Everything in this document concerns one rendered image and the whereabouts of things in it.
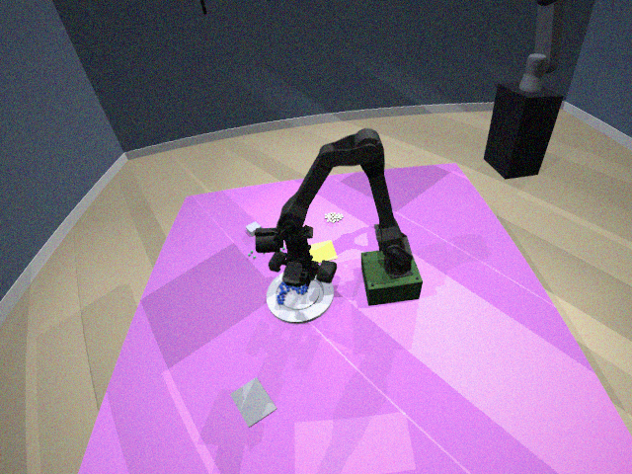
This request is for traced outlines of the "yellow flat sheet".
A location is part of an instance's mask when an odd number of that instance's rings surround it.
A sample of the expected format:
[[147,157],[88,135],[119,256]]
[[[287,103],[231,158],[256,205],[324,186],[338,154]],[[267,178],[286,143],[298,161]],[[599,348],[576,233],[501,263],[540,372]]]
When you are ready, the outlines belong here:
[[332,261],[338,259],[331,240],[312,244],[309,252],[310,255],[313,256],[312,261],[316,261],[319,264],[322,263],[323,260]]

